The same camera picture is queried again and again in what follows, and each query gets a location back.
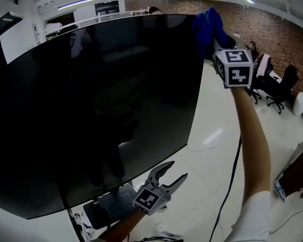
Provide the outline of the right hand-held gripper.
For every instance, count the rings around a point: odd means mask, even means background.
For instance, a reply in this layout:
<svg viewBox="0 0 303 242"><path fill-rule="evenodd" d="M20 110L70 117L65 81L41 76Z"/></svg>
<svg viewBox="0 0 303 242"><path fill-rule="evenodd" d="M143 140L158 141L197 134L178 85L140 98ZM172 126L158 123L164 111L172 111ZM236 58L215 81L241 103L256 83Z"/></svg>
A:
<svg viewBox="0 0 303 242"><path fill-rule="evenodd" d="M250 87L254 63L250 52L245 49L227 49L213 39L213 60L216 73L221 77L224 86Z"/></svg>

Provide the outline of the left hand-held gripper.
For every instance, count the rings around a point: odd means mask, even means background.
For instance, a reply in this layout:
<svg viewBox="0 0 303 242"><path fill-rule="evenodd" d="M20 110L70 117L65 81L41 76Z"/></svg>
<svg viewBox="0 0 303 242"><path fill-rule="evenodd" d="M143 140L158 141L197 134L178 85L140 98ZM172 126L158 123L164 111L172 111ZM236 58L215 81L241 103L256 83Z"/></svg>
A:
<svg viewBox="0 0 303 242"><path fill-rule="evenodd" d="M162 188L159 187L159 179L173 166L174 163L174 161L165 162L151 170L147 178L147 183L139 188L136 197L132 202L135 209L151 216L171 200L171 195L188 177L188 173L186 173L180 176L172 184L162 185Z"/></svg>

